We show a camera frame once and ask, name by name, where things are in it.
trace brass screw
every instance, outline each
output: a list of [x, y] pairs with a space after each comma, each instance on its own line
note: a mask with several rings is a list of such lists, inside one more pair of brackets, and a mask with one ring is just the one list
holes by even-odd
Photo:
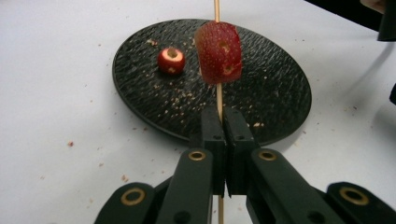
[[269, 150], [263, 150], [263, 151], [259, 152], [259, 157], [265, 161], [276, 160], [276, 154], [274, 154], [273, 152], [271, 152]]
[[341, 196], [356, 205], [366, 205], [369, 203], [369, 198], [358, 189], [342, 187], [340, 188]]
[[193, 151], [189, 154], [189, 158], [192, 161], [203, 161], [206, 158], [206, 154], [202, 151]]
[[[138, 197], [137, 199], [133, 199], [133, 200], [128, 199], [128, 196], [129, 196], [130, 194], [132, 194], [132, 193], [138, 193], [138, 194], [139, 194], [139, 197]], [[143, 202], [143, 200], [145, 199], [145, 197], [146, 197], [146, 192], [145, 192], [145, 191], [143, 191], [143, 190], [140, 189], [140, 188], [132, 188], [132, 189], [128, 189], [127, 191], [125, 191], [125, 192], [122, 194], [122, 196], [121, 196], [121, 202], [122, 202], [124, 205], [133, 206], [133, 205], [137, 205], [137, 204]]]

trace round black plate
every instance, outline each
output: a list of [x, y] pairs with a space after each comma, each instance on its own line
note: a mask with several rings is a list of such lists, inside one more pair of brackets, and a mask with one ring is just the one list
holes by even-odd
[[[204, 20], [165, 21], [131, 35], [119, 48], [113, 77], [122, 98], [137, 116], [181, 139], [200, 132], [201, 111], [216, 104], [216, 87], [205, 84], [193, 45]], [[259, 143], [267, 145], [296, 131], [311, 107], [303, 70], [269, 39], [237, 27], [242, 47], [242, 77], [223, 84], [223, 103], [240, 110]], [[183, 74], [158, 71], [157, 55], [166, 47], [185, 52]]]

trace black object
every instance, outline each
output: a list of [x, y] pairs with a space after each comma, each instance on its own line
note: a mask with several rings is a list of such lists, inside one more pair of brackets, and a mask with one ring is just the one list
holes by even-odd
[[396, 105], [396, 84], [393, 86], [389, 99], [391, 102], [393, 102], [394, 105]]
[[[119, 48], [113, 78], [120, 97], [142, 120], [177, 138], [201, 132], [200, 114], [216, 103], [216, 88], [200, 75], [193, 45], [204, 20], [165, 21], [130, 36]], [[260, 145], [289, 136], [305, 121], [311, 107], [308, 80], [289, 54], [262, 35], [237, 27], [241, 39], [242, 78], [223, 84], [223, 103], [240, 110]], [[157, 55], [167, 47], [186, 55], [183, 74], [158, 71]]]
[[[247, 195], [256, 224], [396, 223], [395, 211], [367, 189], [341, 182], [324, 193], [309, 186], [282, 154], [254, 143], [240, 111], [224, 108], [222, 126], [217, 114], [213, 106], [203, 111], [201, 144], [181, 155], [173, 177], [155, 189], [139, 183], [121, 187], [95, 224], [211, 223], [211, 197], [224, 194], [213, 185], [218, 181], [226, 181], [232, 195]], [[225, 166], [215, 165], [224, 158]]]
[[378, 33], [379, 41], [396, 41], [396, 0], [385, 3], [385, 13]]

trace skewered strawberry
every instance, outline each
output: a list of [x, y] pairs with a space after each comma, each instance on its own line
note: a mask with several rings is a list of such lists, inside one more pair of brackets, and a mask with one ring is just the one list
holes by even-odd
[[242, 50], [235, 26], [210, 21], [194, 35], [204, 82], [219, 84], [235, 81], [242, 73]]
[[157, 58], [158, 67], [168, 75], [178, 75], [183, 72], [185, 63], [184, 54], [175, 48], [161, 50]]

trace screw hole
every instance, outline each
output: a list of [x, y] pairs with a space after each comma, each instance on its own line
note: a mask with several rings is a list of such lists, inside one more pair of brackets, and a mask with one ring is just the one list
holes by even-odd
[[322, 224], [326, 222], [326, 219], [320, 212], [309, 212], [308, 219], [315, 224]]
[[206, 157], [206, 154], [202, 151], [193, 151], [189, 154], [189, 158], [192, 161], [202, 161]]
[[276, 154], [271, 151], [264, 150], [259, 153], [259, 157], [265, 161], [274, 161], [276, 160]]

